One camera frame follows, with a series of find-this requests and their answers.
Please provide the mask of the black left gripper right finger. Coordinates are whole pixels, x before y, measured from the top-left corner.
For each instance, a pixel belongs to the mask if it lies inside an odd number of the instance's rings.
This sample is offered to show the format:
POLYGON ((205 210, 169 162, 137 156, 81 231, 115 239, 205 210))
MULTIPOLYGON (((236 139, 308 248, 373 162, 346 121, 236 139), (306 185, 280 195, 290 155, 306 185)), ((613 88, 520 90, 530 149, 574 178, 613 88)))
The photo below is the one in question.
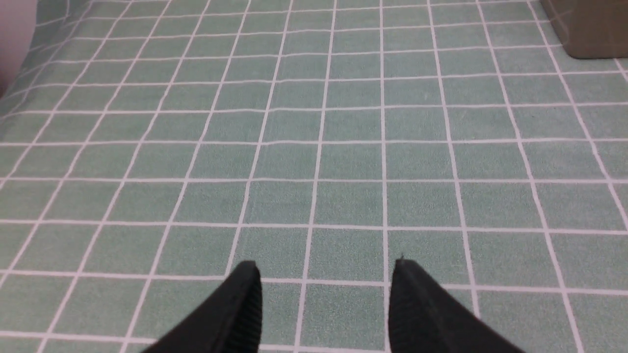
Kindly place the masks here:
POLYGON ((388 331, 393 353, 522 353, 478 319, 417 262, 397 259, 388 331))

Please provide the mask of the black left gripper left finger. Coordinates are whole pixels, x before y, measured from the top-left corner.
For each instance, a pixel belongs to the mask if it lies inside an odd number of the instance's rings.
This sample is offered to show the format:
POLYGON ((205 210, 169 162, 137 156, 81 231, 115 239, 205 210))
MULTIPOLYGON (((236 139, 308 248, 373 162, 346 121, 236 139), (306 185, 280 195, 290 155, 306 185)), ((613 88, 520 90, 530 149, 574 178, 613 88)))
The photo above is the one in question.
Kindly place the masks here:
POLYGON ((262 284, 255 261, 240 262, 213 293, 146 353, 257 353, 262 284))

